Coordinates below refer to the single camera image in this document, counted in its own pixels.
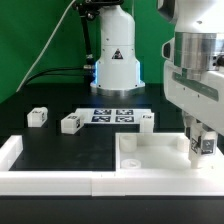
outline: white cylinder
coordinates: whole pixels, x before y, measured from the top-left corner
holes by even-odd
[[[137,136],[135,134],[121,135],[119,146],[122,152],[134,152],[137,150]]]

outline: black cable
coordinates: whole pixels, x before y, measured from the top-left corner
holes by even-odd
[[[50,68],[50,69],[47,69],[47,70],[44,70],[44,71],[41,71],[31,77],[29,77],[24,83],[23,85],[21,86],[21,89],[27,85],[27,83],[29,83],[30,81],[32,81],[33,79],[35,78],[38,78],[38,77],[41,77],[41,76],[45,76],[45,75],[62,75],[62,76],[86,76],[86,74],[81,74],[81,75],[78,75],[78,74],[52,74],[52,73],[49,73],[49,72],[57,72],[57,71],[76,71],[76,70],[83,70],[83,67],[63,67],[63,68]]]
[[[39,78],[39,77],[42,77],[42,76],[50,76],[50,75],[54,75],[54,76],[72,76],[72,77],[85,77],[85,76],[88,76],[88,75],[92,75],[92,74],[55,74],[55,73],[45,73],[45,74],[41,74],[39,76],[31,76],[30,78],[28,78],[26,80],[26,82],[24,82],[24,84],[21,86],[21,89],[23,89],[23,87],[25,85],[27,85],[30,81],[32,81],[33,79],[36,79],[36,78]]]

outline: warning label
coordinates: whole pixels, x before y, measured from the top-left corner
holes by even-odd
[[[124,59],[119,49],[116,50],[112,59]]]

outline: white block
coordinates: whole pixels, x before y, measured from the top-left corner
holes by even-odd
[[[47,108],[34,108],[28,115],[28,127],[41,127],[47,120]]]
[[[140,118],[140,133],[153,133],[154,114],[143,114]]]
[[[22,136],[11,136],[0,148],[0,171],[8,171],[22,150]]]
[[[61,120],[61,132],[64,134],[75,134],[84,125],[82,116],[71,113]]]
[[[177,138],[177,150],[181,152],[189,152],[190,140],[185,136],[178,136]]]

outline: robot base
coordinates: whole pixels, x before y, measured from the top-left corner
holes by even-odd
[[[91,83],[91,92],[104,96],[119,96],[119,97],[128,97],[140,93],[144,93],[145,91],[145,83],[142,82],[141,85],[134,89],[124,89],[124,90],[112,90],[112,89],[103,89],[101,87],[97,87],[96,84]]]

